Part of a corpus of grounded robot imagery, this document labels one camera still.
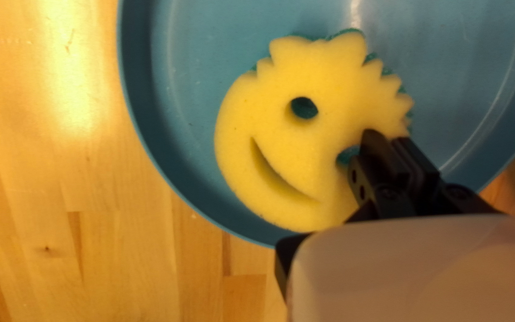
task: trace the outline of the wood grain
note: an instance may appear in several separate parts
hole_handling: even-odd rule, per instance
[[[157,173],[118,78],[115,0],[0,0],[0,322],[283,322],[273,251]],[[483,192],[515,215],[515,161]]]

